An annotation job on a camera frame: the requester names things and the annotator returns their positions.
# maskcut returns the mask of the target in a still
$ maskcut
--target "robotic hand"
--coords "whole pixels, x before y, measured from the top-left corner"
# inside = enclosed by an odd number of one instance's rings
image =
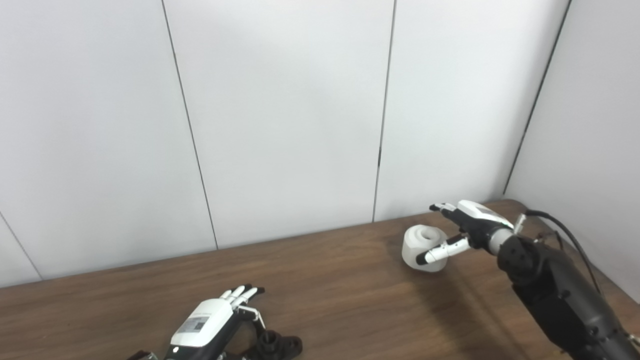
[[[281,337],[267,331],[260,312],[246,304],[264,288],[251,284],[225,291],[218,299],[205,300],[171,338],[165,360],[290,360],[302,352],[302,342],[295,336]],[[249,321],[256,330],[257,342],[241,355],[224,351],[242,322]]]
[[[525,215],[555,221],[571,238],[567,228],[540,211],[520,215],[516,226],[496,212],[469,200],[458,206],[435,204],[460,227],[460,235],[416,257],[418,264],[484,249],[497,256],[498,267],[513,283],[513,290],[549,340],[574,360],[640,360],[635,339],[620,324],[601,294],[587,282],[562,251],[519,235]],[[574,242],[582,253],[577,242]]]

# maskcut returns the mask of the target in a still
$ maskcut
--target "brown wooden table surface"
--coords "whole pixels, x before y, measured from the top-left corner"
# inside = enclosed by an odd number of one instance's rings
[[[512,222],[524,210],[488,206]],[[434,274],[406,266],[403,234],[415,224],[456,232],[430,213],[0,289],[0,359],[164,356],[198,303],[248,282],[267,290],[250,304],[267,327],[302,338],[300,360],[559,358],[485,251]],[[546,229],[532,219],[524,233]],[[598,277],[623,325],[640,332],[640,307]],[[250,335],[247,325],[232,350]]]

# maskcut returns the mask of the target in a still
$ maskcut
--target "label on robotic hand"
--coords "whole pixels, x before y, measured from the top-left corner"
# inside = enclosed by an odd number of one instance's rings
[[[188,318],[185,320],[184,324],[180,326],[180,329],[176,331],[176,333],[181,332],[200,332],[204,324],[207,323],[209,316],[198,316],[194,318]]]

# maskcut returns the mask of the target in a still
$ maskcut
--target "white object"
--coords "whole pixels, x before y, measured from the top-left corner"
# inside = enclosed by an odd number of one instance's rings
[[[220,247],[370,222],[394,1],[164,3]]]
[[[447,264],[447,259],[435,261],[426,265],[418,265],[415,257],[419,254],[439,246],[447,239],[447,235],[437,227],[414,225],[404,233],[402,245],[402,259],[416,270],[437,272]]]
[[[375,221],[502,196],[566,4],[397,2]]]
[[[44,278],[215,250],[161,1],[0,1],[0,49],[0,211]]]
[[[560,219],[640,302],[640,2],[573,1],[506,197]]]

